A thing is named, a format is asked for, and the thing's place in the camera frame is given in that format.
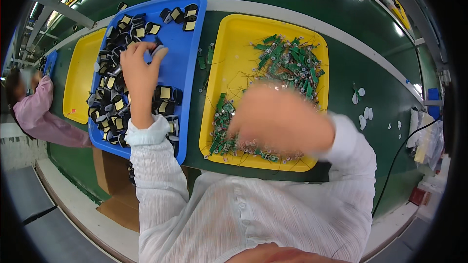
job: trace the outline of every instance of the white shirt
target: white shirt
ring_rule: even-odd
[[[165,138],[169,124],[138,130],[126,141],[140,201],[139,261],[225,262],[258,244],[276,243],[359,262],[371,230],[373,149],[346,116],[334,115],[332,163],[323,184],[264,181],[203,173],[189,199],[187,181]]]

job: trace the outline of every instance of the pink shirt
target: pink shirt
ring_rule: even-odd
[[[21,128],[34,138],[72,148],[90,147],[88,132],[78,129],[49,112],[54,85],[44,76],[33,95],[13,107]]]

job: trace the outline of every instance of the cardboard box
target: cardboard box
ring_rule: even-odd
[[[138,199],[129,181],[129,161],[101,149],[93,148],[97,184],[112,197],[97,209],[119,225],[139,233]]]

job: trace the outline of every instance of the blue container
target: blue container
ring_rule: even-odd
[[[183,24],[176,24],[174,21],[165,24],[159,17],[159,14],[164,8],[172,10],[175,7],[180,7],[184,11],[184,7],[192,3],[198,5],[195,30],[192,32],[184,32],[182,30]],[[196,55],[198,52],[203,20],[205,19],[206,4],[207,0],[152,0],[118,12],[109,24],[109,27],[113,26],[115,28],[117,22],[123,18],[124,14],[133,16],[146,13],[145,21],[161,25],[161,30],[158,32],[157,36],[164,46],[169,48],[169,52],[161,63],[158,84],[173,86],[184,92],[182,105],[175,106],[174,113],[179,116],[179,152],[176,157],[179,164],[184,162],[187,153],[187,131],[189,125],[193,73],[195,71]],[[147,35],[142,38],[142,40],[153,42],[155,36]],[[104,49],[104,47],[105,38],[102,41],[101,50]],[[94,73],[91,91],[96,91],[100,79],[101,76]],[[97,148],[127,159],[130,158],[130,148],[122,148],[119,144],[114,145],[102,140],[104,132],[97,128],[97,124],[95,124],[91,118],[88,120],[88,131],[91,142]]]
[[[53,50],[48,56],[47,60],[45,61],[45,66],[44,66],[44,76],[48,75],[52,77],[52,73],[54,71],[55,67],[55,61],[57,60],[57,51]]]

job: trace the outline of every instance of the white sleeve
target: white sleeve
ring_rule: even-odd
[[[330,181],[322,185],[330,195],[370,215],[377,169],[374,150],[347,116],[332,115],[331,120],[336,129],[335,141],[324,156],[331,163]]]
[[[141,235],[178,216],[189,201],[187,179],[166,139],[169,123],[162,115],[153,115],[153,119],[148,129],[137,129],[130,119],[126,136],[140,201]]]

